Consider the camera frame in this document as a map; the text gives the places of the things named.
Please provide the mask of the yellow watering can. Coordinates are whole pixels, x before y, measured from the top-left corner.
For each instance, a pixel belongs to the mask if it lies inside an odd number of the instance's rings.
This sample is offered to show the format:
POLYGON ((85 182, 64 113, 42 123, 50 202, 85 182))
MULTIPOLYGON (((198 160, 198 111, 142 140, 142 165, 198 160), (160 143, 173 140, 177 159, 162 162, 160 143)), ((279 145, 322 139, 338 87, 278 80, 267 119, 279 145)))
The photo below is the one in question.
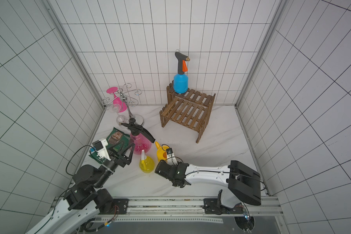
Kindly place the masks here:
POLYGON ((160 145, 157 141, 155 142, 156 148, 157 148, 157 158, 158 162, 161 160, 166 160, 167 159, 167 149, 169 149, 169 146, 166 144, 160 145))

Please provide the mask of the small yellow spray bottle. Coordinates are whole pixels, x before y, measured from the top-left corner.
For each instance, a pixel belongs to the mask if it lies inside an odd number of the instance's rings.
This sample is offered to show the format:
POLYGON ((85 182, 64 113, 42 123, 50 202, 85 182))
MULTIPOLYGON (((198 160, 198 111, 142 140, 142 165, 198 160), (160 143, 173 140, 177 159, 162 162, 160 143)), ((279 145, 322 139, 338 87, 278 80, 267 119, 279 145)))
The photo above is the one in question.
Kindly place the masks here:
POLYGON ((141 160, 139 167, 144 173, 150 173, 155 169, 155 162, 151 157, 145 155, 145 151, 141 151, 141 160))

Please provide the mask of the pink pump sprayer bottle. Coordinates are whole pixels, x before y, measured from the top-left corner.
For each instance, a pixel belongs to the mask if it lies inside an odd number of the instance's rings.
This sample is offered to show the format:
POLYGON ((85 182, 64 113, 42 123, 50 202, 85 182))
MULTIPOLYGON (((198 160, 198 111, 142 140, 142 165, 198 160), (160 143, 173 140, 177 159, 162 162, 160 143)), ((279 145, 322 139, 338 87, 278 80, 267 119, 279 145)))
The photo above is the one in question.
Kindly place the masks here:
POLYGON ((134 154, 140 155, 142 150, 147 153, 155 143, 155 138, 142 125, 136 124, 135 118, 130 118, 128 123, 120 123, 120 125, 131 132, 130 138, 135 144, 134 154))

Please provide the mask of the blue spray bottle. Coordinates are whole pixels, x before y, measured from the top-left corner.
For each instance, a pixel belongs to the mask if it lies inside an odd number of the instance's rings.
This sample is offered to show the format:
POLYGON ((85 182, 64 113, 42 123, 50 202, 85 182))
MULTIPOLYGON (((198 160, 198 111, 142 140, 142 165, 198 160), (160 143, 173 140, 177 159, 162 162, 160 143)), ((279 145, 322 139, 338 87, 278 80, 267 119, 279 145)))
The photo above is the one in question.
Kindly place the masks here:
POLYGON ((174 91, 178 94, 184 94, 188 90, 188 76, 185 74, 188 71, 186 62, 190 60, 187 55, 175 52, 177 59, 177 74, 174 76, 174 91))

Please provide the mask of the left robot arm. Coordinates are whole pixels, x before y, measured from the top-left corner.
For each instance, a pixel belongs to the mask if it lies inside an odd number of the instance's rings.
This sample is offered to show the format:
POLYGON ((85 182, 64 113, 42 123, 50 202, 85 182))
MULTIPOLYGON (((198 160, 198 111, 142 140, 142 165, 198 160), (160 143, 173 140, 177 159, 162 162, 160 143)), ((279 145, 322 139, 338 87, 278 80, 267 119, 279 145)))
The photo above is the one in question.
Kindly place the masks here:
POLYGON ((135 144, 116 152, 106 149, 98 142, 93 143, 92 153, 107 153, 108 158, 96 168, 92 165, 80 167, 73 175, 75 184, 60 195, 60 202, 31 230, 30 234, 70 234, 83 224, 91 222, 97 215, 124 215, 128 199, 115 199, 103 185, 118 167, 132 162, 135 144))

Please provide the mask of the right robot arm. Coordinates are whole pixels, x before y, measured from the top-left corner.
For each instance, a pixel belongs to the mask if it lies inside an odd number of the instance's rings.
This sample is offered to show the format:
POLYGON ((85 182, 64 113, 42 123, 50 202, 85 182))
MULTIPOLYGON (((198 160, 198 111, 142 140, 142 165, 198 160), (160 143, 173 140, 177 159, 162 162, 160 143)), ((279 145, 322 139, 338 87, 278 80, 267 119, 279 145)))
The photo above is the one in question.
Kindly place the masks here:
POLYGON ((219 167, 200 167, 181 162, 170 165, 161 160, 155 173, 179 188, 193 184, 222 186, 225 189, 221 192, 220 202, 227 208, 233 208, 240 202, 261 205, 260 174, 236 160, 232 160, 230 165, 219 167))

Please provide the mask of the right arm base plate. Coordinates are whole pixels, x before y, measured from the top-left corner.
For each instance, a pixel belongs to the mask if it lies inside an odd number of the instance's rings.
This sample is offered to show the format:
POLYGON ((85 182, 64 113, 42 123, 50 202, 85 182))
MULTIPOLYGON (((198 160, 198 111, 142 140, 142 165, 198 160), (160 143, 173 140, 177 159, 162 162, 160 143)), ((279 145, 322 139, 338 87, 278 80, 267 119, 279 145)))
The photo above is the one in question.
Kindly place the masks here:
POLYGON ((202 206, 205 214, 243 214, 241 201, 230 191, 220 190, 216 198, 206 198, 202 206))

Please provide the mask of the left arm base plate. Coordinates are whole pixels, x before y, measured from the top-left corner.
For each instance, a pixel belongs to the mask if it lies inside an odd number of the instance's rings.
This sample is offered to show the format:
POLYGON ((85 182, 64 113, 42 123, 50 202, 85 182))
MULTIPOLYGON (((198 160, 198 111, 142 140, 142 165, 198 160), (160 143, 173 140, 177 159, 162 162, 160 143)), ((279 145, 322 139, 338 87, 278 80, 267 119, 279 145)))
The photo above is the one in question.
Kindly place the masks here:
POLYGON ((124 215, 127 214, 129 199, 112 199, 106 203, 104 214, 124 215))

